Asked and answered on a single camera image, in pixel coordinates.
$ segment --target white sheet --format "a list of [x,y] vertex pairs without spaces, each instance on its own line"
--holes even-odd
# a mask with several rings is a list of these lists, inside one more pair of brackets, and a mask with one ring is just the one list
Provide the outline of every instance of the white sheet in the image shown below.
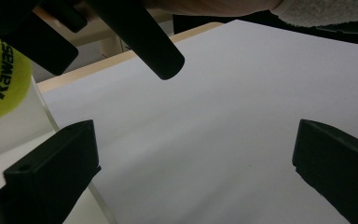
[[161,81],[138,58],[44,94],[93,119],[93,183],[119,224],[348,223],[291,163],[300,119],[358,137],[358,45],[234,21],[177,44]]

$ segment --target wooden edge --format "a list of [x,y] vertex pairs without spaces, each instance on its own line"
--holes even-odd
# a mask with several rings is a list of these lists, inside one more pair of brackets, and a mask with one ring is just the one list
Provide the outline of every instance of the wooden edge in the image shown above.
[[[205,25],[182,32],[180,34],[173,35],[170,37],[170,39],[173,43],[176,43],[176,42],[179,42],[186,38],[189,38],[193,35],[198,35],[205,31],[211,30],[211,29],[218,27],[220,25],[222,25],[222,23],[220,23],[220,22],[207,23]],[[59,77],[53,77],[48,80],[39,82],[39,83],[37,83],[37,86],[38,86],[40,92],[51,91],[51,90],[59,88],[63,85],[69,84],[75,80],[78,80],[82,77],[86,77],[90,74],[104,70],[105,68],[108,68],[115,64],[123,63],[129,59],[134,58],[134,57],[136,57],[136,54],[132,50],[130,50],[130,51],[115,55],[113,57],[101,60],[97,63],[92,63],[90,65],[78,68],[74,71],[65,73]]]

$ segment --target tennis ball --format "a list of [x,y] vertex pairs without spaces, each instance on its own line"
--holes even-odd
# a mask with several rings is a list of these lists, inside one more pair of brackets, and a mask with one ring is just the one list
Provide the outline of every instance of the tennis ball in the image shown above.
[[27,95],[31,74],[31,61],[0,40],[0,117]]

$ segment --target white paper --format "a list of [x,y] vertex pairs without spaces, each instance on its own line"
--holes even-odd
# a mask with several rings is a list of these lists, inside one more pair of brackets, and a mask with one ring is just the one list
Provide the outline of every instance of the white paper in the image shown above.
[[291,159],[300,119],[358,137],[358,45],[234,21],[177,47],[171,80],[135,58],[44,94],[94,120],[117,223],[348,223]]

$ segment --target yellow tennis ball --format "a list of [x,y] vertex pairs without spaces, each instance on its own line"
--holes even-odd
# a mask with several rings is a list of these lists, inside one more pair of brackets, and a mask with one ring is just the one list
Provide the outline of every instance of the yellow tennis ball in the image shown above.
[[0,117],[27,95],[31,74],[31,61],[0,40]]

